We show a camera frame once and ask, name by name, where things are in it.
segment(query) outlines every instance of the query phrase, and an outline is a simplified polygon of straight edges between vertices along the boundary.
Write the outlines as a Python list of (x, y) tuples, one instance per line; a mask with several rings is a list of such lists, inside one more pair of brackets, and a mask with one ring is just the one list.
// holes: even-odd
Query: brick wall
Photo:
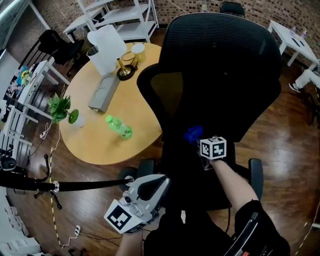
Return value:
[[(188, 13), (218, 12), (222, 0), (172, 0), (177, 6)], [(76, 0), (34, 0), (35, 6), (48, 25), (65, 37), (62, 32), (82, 12)], [(93, 0), (84, 1), (84, 5)], [(245, 9), (248, 20), (264, 27), (274, 20), (285, 27), (297, 27), (298, 33), (307, 30), (306, 41), (320, 58), (320, 0), (236, 0)], [(177, 16), (185, 14), (167, 0), (154, 0), (160, 24), (168, 24)], [(108, 4), (110, 9), (133, 5), (133, 0), (115, 0)], [(21, 61), (44, 27), (28, 8), (17, 24), (13, 36), (9, 41), (8, 50), (11, 55)], [(310, 61), (299, 55), (298, 59), (309, 65)]]

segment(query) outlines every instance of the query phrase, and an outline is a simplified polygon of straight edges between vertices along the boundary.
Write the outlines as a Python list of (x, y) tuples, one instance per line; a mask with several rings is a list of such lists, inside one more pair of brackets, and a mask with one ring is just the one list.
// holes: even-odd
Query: black and white sneaker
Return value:
[(297, 93), (301, 93), (301, 89), (299, 89), (295, 83), (290, 82), (289, 83), (289, 87), (290, 87), (291, 90), (293, 90), (293, 91), (295, 91)]

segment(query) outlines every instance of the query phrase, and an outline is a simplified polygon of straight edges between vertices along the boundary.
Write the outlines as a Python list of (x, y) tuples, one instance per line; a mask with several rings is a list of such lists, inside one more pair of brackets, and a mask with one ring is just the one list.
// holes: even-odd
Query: white pants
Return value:
[(307, 83), (312, 82), (320, 89), (320, 76), (313, 73), (311, 70), (306, 69), (302, 75), (295, 80), (295, 84), (299, 89), (302, 89)]

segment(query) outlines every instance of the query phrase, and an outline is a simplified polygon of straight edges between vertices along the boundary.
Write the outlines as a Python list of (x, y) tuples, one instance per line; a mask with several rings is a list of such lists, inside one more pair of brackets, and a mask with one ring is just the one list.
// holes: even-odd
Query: round wooden table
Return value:
[[(127, 51), (133, 43), (127, 43)], [(65, 96), (71, 96), (71, 110), (78, 109), (85, 118), (82, 128), (68, 124), (67, 119), (60, 122), (60, 132), (66, 147), (80, 160), (95, 165), (110, 165), (134, 157), (150, 146), (162, 133), (160, 124), (141, 95), (137, 78), (146, 67), (158, 63), (161, 47), (145, 43), (146, 62), (137, 65), (134, 76), (120, 81), (106, 113), (94, 112), (88, 107), (89, 100), (101, 80), (101, 75), (89, 61), (73, 78)], [(133, 58), (132, 53), (123, 59)], [(121, 118), (131, 126), (132, 137), (123, 139), (110, 130), (105, 121), (107, 115)]]

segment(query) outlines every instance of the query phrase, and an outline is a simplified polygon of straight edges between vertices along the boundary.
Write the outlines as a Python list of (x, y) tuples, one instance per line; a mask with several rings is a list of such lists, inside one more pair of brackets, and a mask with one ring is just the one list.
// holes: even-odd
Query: plant pot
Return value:
[(82, 115), (80, 115), (78, 109), (74, 109), (68, 116), (68, 123), (73, 126), (83, 127), (86, 124), (86, 120)]

